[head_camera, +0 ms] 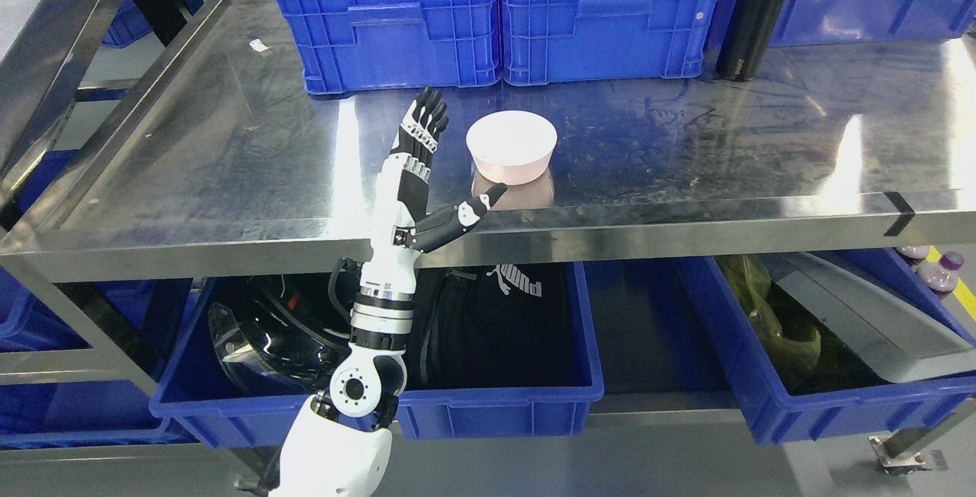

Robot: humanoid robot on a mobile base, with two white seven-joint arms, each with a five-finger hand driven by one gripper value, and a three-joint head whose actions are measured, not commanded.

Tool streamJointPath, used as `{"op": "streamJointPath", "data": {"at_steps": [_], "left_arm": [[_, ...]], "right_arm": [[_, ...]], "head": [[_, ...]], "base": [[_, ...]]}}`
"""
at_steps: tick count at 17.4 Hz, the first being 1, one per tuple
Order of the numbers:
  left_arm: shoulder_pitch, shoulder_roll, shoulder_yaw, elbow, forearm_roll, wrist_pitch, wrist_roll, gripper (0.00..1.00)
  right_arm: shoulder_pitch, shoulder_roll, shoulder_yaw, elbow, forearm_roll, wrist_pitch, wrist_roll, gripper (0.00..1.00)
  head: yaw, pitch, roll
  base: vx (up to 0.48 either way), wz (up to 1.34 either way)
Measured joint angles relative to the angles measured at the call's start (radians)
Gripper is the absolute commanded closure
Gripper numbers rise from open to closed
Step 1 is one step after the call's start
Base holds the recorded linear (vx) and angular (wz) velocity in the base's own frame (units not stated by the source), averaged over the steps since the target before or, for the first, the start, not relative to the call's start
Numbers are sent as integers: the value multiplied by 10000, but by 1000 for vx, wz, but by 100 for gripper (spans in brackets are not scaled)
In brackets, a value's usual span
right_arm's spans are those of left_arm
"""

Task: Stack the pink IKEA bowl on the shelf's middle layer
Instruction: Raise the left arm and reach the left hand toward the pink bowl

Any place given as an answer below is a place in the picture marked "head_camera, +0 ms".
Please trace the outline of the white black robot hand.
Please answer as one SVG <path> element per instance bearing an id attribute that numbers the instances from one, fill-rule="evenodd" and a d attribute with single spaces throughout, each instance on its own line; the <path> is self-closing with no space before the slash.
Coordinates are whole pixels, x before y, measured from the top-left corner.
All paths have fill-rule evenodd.
<path id="1" fill-rule="evenodd" d="M 363 264 L 359 295 L 404 302 L 415 293 L 419 256 L 470 233 L 508 191 L 505 182 L 483 194 L 429 212 L 433 159 L 449 125 L 448 107 L 424 87 L 405 112 L 377 175 L 370 233 L 372 256 Z"/>

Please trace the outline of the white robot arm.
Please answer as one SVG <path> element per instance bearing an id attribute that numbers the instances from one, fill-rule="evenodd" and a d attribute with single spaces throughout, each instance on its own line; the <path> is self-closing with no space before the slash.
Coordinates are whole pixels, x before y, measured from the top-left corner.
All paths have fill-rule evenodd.
<path id="1" fill-rule="evenodd" d="M 406 388 L 404 354 L 414 292 L 362 286 L 351 310 L 349 356 L 308 397 L 279 455 L 271 496 L 371 496 L 386 473 Z"/>

